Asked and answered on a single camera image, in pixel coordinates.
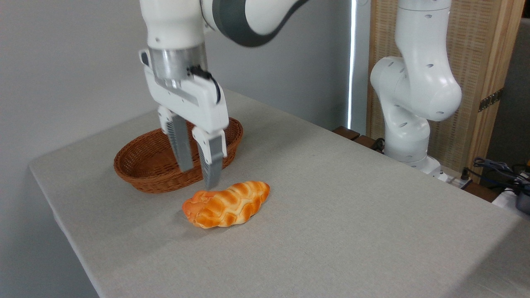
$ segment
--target light strip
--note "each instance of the light strip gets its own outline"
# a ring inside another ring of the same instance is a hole
[[[354,105],[352,97],[354,88],[354,63],[355,63],[355,33],[357,30],[357,0],[351,0],[351,37],[350,37],[350,78],[348,84],[348,122],[346,127],[351,129],[351,114]]]

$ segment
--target metal hinge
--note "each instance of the metal hinge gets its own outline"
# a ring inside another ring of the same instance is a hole
[[[479,105],[479,112],[482,112],[483,110],[487,109],[492,104],[496,103],[500,100],[500,97],[502,95],[502,91],[504,88],[500,89],[499,91],[495,92],[494,94],[486,97],[485,99],[480,101]]]

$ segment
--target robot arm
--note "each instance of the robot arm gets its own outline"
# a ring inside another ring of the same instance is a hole
[[[450,8],[451,0],[399,0],[395,41],[403,58],[381,59],[370,76],[385,119],[385,155],[435,177],[440,164],[427,156],[427,119],[449,118],[462,98],[447,59]]]
[[[223,89],[207,72],[204,30],[240,45],[269,42],[307,0],[140,0],[148,50],[140,52],[147,85],[181,171],[193,168],[186,121],[195,125],[207,188],[217,185],[226,156],[228,112]]]
[[[308,0],[202,0],[208,25],[241,46],[257,47],[273,39]]]

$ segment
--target bread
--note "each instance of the bread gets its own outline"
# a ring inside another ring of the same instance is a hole
[[[236,183],[221,191],[201,190],[182,204],[182,211],[190,223],[203,229],[242,224],[259,211],[269,191],[261,181]]]

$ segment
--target wicker basket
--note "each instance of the wicker basket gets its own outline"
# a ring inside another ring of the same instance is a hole
[[[199,151],[191,136],[193,124],[187,125],[193,169],[180,171],[171,144],[159,128],[135,138],[118,152],[114,158],[116,174],[136,189],[151,194],[177,190],[202,180]],[[234,160],[243,136],[241,123],[230,118],[225,134],[228,156],[223,159],[223,169]]]

